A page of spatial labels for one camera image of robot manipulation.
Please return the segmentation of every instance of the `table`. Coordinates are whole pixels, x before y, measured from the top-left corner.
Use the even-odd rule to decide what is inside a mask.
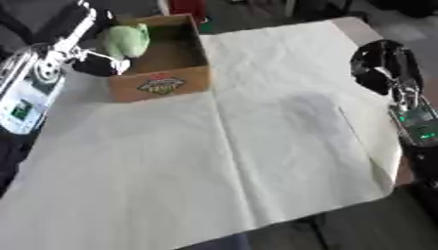
[[[333,23],[356,44],[379,38],[356,19],[337,20]],[[352,132],[346,129],[342,133],[337,130],[334,133],[342,136],[342,143],[348,145],[343,150],[348,151],[345,158],[332,157],[338,155],[340,150],[335,146],[305,150],[305,146],[332,142],[321,138],[309,142],[308,145],[301,145],[301,149],[294,148],[293,152],[309,157],[303,159],[297,155],[285,159],[283,164],[283,159],[275,161],[278,159],[276,155],[289,152],[287,146],[295,146],[295,142],[307,143],[310,135],[297,134],[278,126],[283,123],[277,118],[284,113],[272,106],[265,107],[269,112],[264,113],[260,113],[261,109],[258,107],[264,107],[265,103],[269,104],[277,97],[283,98],[283,104],[287,107],[287,119],[296,121],[291,115],[301,115],[299,112],[306,109],[306,105],[299,106],[299,102],[308,101],[306,98],[293,98],[293,95],[299,93],[299,88],[303,87],[299,86],[300,82],[319,82],[309,83],[306,77],[300,75],[301,78],[298,79],[301,81],[293,85],[293,95],[284,96],[284,91],[265,88],[271,85],[266,85],[266,81],[261,77],[257,78],[256,74],[240,75],[248,70],[248,65],[254,66],[250,69],[262,70],[263,67],[257,61],[241,64],[238,70],[234,69],[234,66],[238,66],[234,63],[222,68],[217,68],[218,64],[214,63],[218,57],[222,57],[216,53],[224,52],[217,48],[225,46],[224,42],[230,41],[229,36],[232,36],[233,42],[237,42],[244,40],[246,35],[252,36],[259,32],[276,35],[279,40],[283,35],[290,35],[290,40],[284,37],[287,38],[283,41],[285,47],[281,47],[284,49],[292,46],[293,39],[315,37],[315,41],[325,41],[324,37],[330,35],[330,31],[336,33],[329,44],[333,51],[322,50],[322,53],[336,54],[336,51],[345,49],[343,45],[348,50],[354,49],[354,43],[345,39],[345,34],[331,22],[202,37],[208,48],[210,61],[213,62],[213,70],[216,73],[221,70],[226,73],[215,76],[216,84],[211,92],[173,99],[109,104],[105,81],[73,75],[70,79],[74,80],[74,85],[67,84],[70,89],[63,93],[58,105],[55,105],[37,147],[23,164],[10,191],[0,202],[2,246],[15,250],[169,250],[376,200],[389,194],[400,158],[397,134],[389,124],[385,102],[351,82],[348,75],[349,55],[340,55],[346,61],[341,67],[317,64],[318,61],[307,59],[308,63],[315,62],[318,69],[325,70],[325,74],[317,75],[317,79],[327,81],[327,84],[346,84],[346,90],[334,88],[336,91],[331,91],[328,88],[323,95],[312,94],[312,88],[307,90],[312,92],[310,97],[317,97],[314,101],[321,104],[313,106],[317,110],[332,104],[329,98],[325,98],[329,95],[337,95],[344,104],[351,104],[352,107],[359,104],[356,103],[359,100],[337,94],[342,91],[361,92],[359,98],[376,104],[370,110],[361,106],[364,118],[370,114],[372,117],[385,118],[360,129],[367,131],[371,128],[368,132],[376,129],[378,134],[384,132],[384,142],[377,137],[376,145],[371,147],[370,143],[374,141],[361,137],[362,149],[372,150],[368,153],[388,150],[378,157],[366,155],[367,150],[353,150],[352,148],[361,146],[357,138],[352,138]],[[265,36],[256,38],[258,39],[251,38],[251,41],[256,41],[254,46],[267,47],[257,47],[260,49],[257,50],[259,53],[251,56],[259,57],[262,50],[272,52],[272,56],[276,55],[272,50],[276,44],[270,41],[277,40],[267,39]],[[298,48],[292,52],[297,53],[296,57],[300,56],[299,48],[302,48],[299,44],[314,50],[323,48],[318,43],[312,44],[310,40],[304,41],[307,41],[304,45],[295,43]],[[234,47],[234,50],[238,49],[247,48]],[[227,59],[230,62],[238,61],[239,51],[233,51]],[[290,57],[277,55],[278,61],[289,59]],[[299,64],[293,68],[304,73],[308,71],[307,68],[300,68]],[[282,72],[285,72],[273,67],[270,69],[269,72],[273,75],[269,77],[274,79],[273,83],[280,79],[273,77],[282,77]],[[246,86],[241,89],[241,86],[228,85],[226,79],[232,74],[240,78],[241,83]],[[285,82],[277,87],[289,88],[290,85]],[[239,90],[249,91],[254,95],[249,97]],[[348,107],[342,107],[343,115],[351,115]],[[335,105],[333,108],[328,110],[336,116],[331,117],[330,121],[337,124],[340,113],[334,111]],[[242,119],[249,119],[250,123],[241,123]],[[265,133],[265,127],[259,127],[263,119],[272,122],[268,125],[273,125],[275,129]],[[319,121],[317,119],[313,125],[321,124]],[[349,121],[358,125],[357,120]],[[309,164],[296,164],[297,160]],[[360,163],[359,168],[349,164],[356,160]],[[339,163],[341,167],[338,168],[333,162]]]

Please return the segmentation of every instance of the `green cabbage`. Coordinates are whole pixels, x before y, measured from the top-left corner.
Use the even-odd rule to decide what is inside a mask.
[[[104,47],[108,54],[118,60],[141,57],[150,44],[148,27],[145,24],[114,26],[104,33]]]

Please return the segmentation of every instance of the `open cardboard box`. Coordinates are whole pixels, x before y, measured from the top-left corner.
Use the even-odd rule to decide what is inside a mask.
[[[191,16],[120,22],[132,26],[145,23],[151,44],[123,75],[109,78],[109,89],[117,102],[188,94],[209,87],[208,61]]]

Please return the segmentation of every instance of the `floor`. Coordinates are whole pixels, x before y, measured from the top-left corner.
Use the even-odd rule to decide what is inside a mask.
[[[32,29],[37,29],[67,0],[0,0]],[[110,7],[121,15],[149,16],[158,13],[154,0],[90,0]],[[206,0],[212,18],[212,33],[274,26],[294,21],[283,16],[281,0],[261,1],[255,7],[230,5],[226,0]],[[371,14],[371,26],[389,39],[407,44],[416,53],[424,76],[438,79],[438,17],[412,20],[397,13],[382,12],[363,0],[355,1],[354,10]],[[7,44],[20,44],[8,37]],[[423,213],[405,188],[401,187],[383,199],[369,204],[327,213],[321,226],[332,249],[354,250],[430,250],[438,249],[438,229]],[[254,250],[320,250],[315,234],[306,225],[295,222],[273,225],[249,232],[247,238]],[[198,245],[193,249],[208,248]]]

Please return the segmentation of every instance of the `dark floor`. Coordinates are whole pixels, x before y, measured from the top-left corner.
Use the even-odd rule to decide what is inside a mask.
[[[33,29],[37,29],[67,1],[0,0]],[[140,17],[158,13],[155,0],[90,0],[90,2],[110,7],[121,15]],[[283,1],[260,2],[265,3],[250,7],[231,5],[226,0],[206,0],[208,14],[212,18],[211,32],[228,32],[295,22],[285,19]],[[0,30],[2,39],[14,41],[5,35],[5,32]],[[329,212],[321,229],[332,249],[438,249],[438,229],[403,188],[398,188],[390,197],[377,202]],[[310,228],[296,222],[252,231],[247,237],[254,250],[322,249]]]

